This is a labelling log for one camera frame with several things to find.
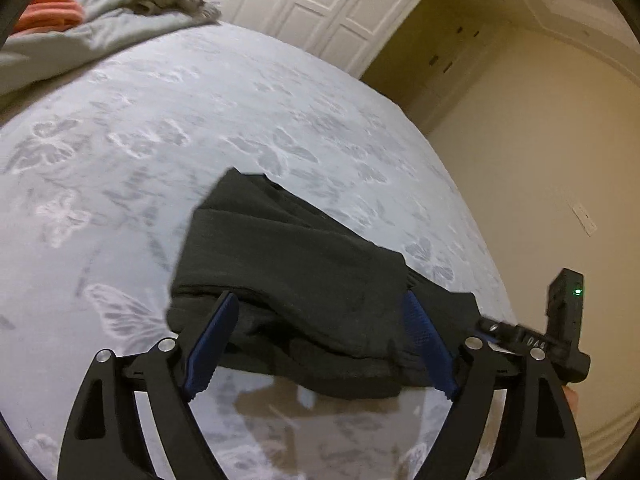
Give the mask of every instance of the gray blanket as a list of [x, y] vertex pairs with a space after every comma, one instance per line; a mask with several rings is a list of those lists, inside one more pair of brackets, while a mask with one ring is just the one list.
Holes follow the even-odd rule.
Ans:
[[68, 72], [127, 46], [181, 28], [214, 23], [217, 16], [190, 16], [176, 10], [139, 16], [126, 0], [77, 0], [86, 21], [66, 32], [9, 37], [0, 50], [0, 109], [28, 85]]

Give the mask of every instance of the wall outlet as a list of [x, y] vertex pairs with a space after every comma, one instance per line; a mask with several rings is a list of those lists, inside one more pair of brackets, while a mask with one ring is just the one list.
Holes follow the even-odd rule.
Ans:
[[589, 216], [589, 213], [587, 213], [587, 210], [584, 208], [584, 206], [580, 203], [575, 203], [571, 206], [571, 209], [578, 217], [578, 220], [582, 224], [582, 227], [584, 227], [585, 232], [589, 236], [592, 236], [594, 232], [596, 232], [598, 226], [593, 222], [593, 220], [591, 220], [591, 217]]

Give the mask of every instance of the orange cloth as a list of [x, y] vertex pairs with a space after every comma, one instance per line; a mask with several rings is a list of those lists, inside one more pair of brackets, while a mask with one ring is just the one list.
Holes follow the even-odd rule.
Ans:
[[13, 34], [63, 31], [80, 25], [84, 9], [75, 0], [31, 0], [15, 24]]

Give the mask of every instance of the butterfly pattern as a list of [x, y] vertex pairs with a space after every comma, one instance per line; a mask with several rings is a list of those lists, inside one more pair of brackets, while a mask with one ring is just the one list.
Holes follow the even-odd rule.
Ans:
[[[145, 352], [172, 336], [166, 291], [191, 213], [231, 166], [267, 174], [426, 277], [473, 292], [488, 316], [513, 320], [435, 152], [349, 75], [227, 24], [84, 70], [0, 123], [2, 413], [50, 480], [74, 384], [95, 353]], [[31, 387], [24, 370], [37, 377]], [[190, 403], [231, 480], [410, 478], [449, 406], [430, 389], [303, 403], [291, 382], [226, 368]], [[479, 456], [476, 477], [488, 454]], [[156, 471], [172, 477], [166, 464]]]
[[73, 209], [76, 196], [74, 190], [65, 189], [50, 202], [36, 208], [36, 214], [46, 218], [44, 238], [54, 249], [59, 249], [73, 231], [87, 227], [92, 218], [88, 211]]

